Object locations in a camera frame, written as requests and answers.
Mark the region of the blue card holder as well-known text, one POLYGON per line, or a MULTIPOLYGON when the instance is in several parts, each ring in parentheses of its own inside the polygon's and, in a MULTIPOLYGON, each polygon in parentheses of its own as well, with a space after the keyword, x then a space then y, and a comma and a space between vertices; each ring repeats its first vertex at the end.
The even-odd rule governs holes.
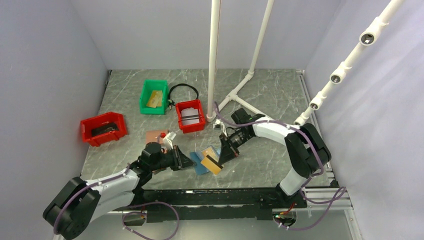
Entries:
POLYGON ((209 146, 202 151, 192 151, 189 153, 190 159, 195 163, 194 171, 200 176, 207 173, 210 173, 209 167, 212 167, 212 173, 217 175, 221 169, 223 169, 223 165, 214 165, 213 161, 210 158, 214 159, 216 164, 218 164, 218 160, 220 157, 221 148, 215 148, 213 146, 209 146))

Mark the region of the orange credit card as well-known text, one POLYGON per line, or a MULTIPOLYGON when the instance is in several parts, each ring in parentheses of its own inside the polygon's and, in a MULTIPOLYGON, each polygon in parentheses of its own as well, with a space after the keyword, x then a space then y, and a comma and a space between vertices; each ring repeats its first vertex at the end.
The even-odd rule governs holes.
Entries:
POLYGON ((219 164, 216 160, 211 158, 209 155, 207 157, 204 157, 200 163, 214 175, 219 174, 223 169, 223 166, 219 164))

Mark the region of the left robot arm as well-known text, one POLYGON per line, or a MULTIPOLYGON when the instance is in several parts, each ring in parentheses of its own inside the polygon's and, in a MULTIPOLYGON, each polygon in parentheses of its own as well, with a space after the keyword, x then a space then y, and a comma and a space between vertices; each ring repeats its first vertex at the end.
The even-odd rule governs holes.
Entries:
POLYGON ((90 222, 112 210, 126 206, 139 209, 144 203, 143 186, 155 171, 180 171, 195 165, 177 145, 163 150, 158 142, 149 142, 137 160, 118 173, 90 180, 79 176, 70 179, 42 217, 53 227, 54 234, 73 240, 90 222))

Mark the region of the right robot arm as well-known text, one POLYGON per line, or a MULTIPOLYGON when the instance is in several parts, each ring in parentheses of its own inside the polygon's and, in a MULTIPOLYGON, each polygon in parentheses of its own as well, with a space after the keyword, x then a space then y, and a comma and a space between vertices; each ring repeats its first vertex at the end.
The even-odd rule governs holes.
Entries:
POLYGON ((258 137, 272 140, 286 147, 291 168, 286 177, 276 186, 276 203, 287 208, 295 201, 295 194, 306 185, 308 179, 332 159, 332 154, 311 123, 290 125, 257 113, 250 115, 244 108, 232 115, 235 132, 219 136, 221 151, 218 166, 239 156, 239 147, 258 137))

